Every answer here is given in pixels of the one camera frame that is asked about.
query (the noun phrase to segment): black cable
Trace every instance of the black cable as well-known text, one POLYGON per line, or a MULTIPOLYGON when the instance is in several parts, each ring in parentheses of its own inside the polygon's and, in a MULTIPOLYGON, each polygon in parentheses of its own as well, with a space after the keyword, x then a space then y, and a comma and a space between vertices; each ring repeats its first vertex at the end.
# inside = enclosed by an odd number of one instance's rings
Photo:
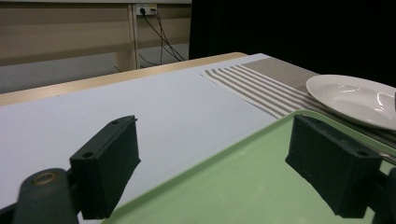
MULTIPOLYGON (((161 37, 161 35, 158 34, 157 30, 155 30, 155 28, 151 25, 151 23, 149 23, 148 19, 146 18, 146 15, 144 15, 144 14, 143 14, 143 19, 145 19, 145 21, 148 23, 148 25, 151 27, 151 29, 152 29, 153 31, 155 31, 155 33, 156 33, 159 37, 161 37)), ((169 50, 168 50, 167 48, 164 48, 164 49, 165 49, 170 55, 174 56, 176 59, 178 59, 178 60, 180 61, 180 59, 179 59, 178 57, 176 57, 176 55, 174 55, 174 54, 172 54, 171 52, 169 52, 169 50)))
POLYGON ((117 66, 114 66, 117 70, 119 70, 119 72, 121 72, 121 70, 117 67, 117 66))
MULTIPOLYGON (((154 12, 156 12, 156 15, 158 15, 158 17, 157 17, 157 21, 159 21, 159 23, 160 23, 160 26, 162 26, 162 24, 161 24, 161 18, 159 17, 159 13, 158 13, 158 10, 156 10, 156 9, 152 9, 152 10, 154 10, 154 12)), ((165 36, 165 38, 163 38, 162 37, 162 35, 160 35, 158 32, 157 32, 157 30, 155 30, 155 28, 151 25, 151 23, 147 20, 147 18, 146 18, 146 15, 145 14, 143 14, 143 18, 145 19, 145 21, 148 23, 148 25, 151 27, 151 29, 169 46, 169 48, 170 48, 170 50, 172 50, 172 53, 171 52, 169 52, 169 50, 167 49, 167 48, 164 48, 170 55, 172 55, 174 58, 176 58, 178 61, 180 61, 181 62, 181 60, 176 56, 176 53, 178 54, 178 56, 180 56, 180 58, 184 61, 185 59, 171 46, 171 44, 169 43, 169 41, 168 41, 168 39, 166 38, 166 35, 164 35, 165 36)))
POLYGON ((161 23, 161 21, 158 20, 158 16, 157 16, 157 10, 156 9, 152 9, 154 11, 155 16, 157 17, 157 21, 160 24, 160 29, 161 29, 161 64, 163 64, 163 34, 165 34, 165 32, 163 31, 163 24, 161 23))
POLYGON ((143 58, 143 56, 142 56, 140 53, 139 53, 139 56, 140 56, 140 58, 142 58, 143 61, 145 61, 146 63, 150 63, 150 64, 152 64, 152 65, 159 65, 159 64, 157 64, 157 63, 151 63, 151 62, 147 61, 145 58, 143 58))
MULTIPOLYGON (((163 30, 163 22, 161 21, 160 14, 158 13, 158 11, 156 9, 153 9, 153 11, 154 11, 155 17, 157 18, 158 24, 160 24, 161 38, 163 40, 166 39, 166 41, 167 41, 168 39, 166 38, 165 31, 163 30)), ((172 56, 174 56, 178 61, 180 61, 180 59, 176 56, 176 54, 175 54, 175 52, 173 50, 172 50, 172 53, 173 53, 172 56)))
POLYGON ((157 9, 152 9, 152 10, 154 11, 154 13, 155 13, 155 15, 156 15, 156 17, 157 17, 157 21, 158 21, 158 23, 160 24, 161 31, 163 32, 163 37, 164 37, 164 39, 166 40, 166 43, 168 44, 169 48, 172 50, 172 52, 177 53, 177 55, 180 56, 180 58, 181 58, 183 61, 185 61, 185 59, 177 52, 177 50, 175 50, 175 49, 169 44, 168 38, 166 37, 165 31, 163 30, 163 24, 162 24, 162 20, 161 20, 161 17, 160 17, 160 13, 158 12, 157 9))

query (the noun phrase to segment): floor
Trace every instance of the floor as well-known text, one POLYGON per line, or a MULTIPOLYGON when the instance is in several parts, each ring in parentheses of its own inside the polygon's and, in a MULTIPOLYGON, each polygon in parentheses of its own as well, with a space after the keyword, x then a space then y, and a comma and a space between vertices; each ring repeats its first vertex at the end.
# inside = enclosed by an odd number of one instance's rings
MULTIPOLYGON (((141 49, 140 68, 188 60, 189 45, 141 49)), ((0 66, 0 93, 21 91, 89 77, 118 73, 113 53, 0 66)))

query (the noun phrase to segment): white table surface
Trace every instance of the white table surface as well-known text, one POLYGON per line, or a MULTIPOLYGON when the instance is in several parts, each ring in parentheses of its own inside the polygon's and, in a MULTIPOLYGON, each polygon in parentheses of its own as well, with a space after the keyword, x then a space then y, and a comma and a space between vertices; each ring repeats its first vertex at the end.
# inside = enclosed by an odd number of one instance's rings
POLYGON ((17 201, 29 175, 69 169, 69 158, 113 119, 136 116, 141 159, 118 206, 257 132, 276 119, 200 73, 264 58, 255 54, 0 106, 0 208, 17 201))

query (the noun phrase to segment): light green tray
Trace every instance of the light green tray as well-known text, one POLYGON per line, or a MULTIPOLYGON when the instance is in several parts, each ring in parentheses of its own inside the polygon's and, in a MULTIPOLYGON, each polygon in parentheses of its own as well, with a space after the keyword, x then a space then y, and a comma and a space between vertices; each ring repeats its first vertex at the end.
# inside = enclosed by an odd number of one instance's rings
MULTIPOLYGON (((293 116, 305 114, 378 149, 393 152, 365 135, 320 115, 299 110, 224 149, 114 211, 103 223, 372 223, 341 218, 285 162, 293 116)), ((388 174, 391 164, 383 162, 388 174)))

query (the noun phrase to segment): beige wall panel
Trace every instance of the beige wall panel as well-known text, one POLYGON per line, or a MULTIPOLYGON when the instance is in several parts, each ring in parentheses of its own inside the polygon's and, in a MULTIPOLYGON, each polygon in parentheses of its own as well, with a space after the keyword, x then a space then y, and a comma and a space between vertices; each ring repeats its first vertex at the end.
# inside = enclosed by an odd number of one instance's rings
POLYGON ((126 5, 0 5, 0 65, 130 48, 126 5))

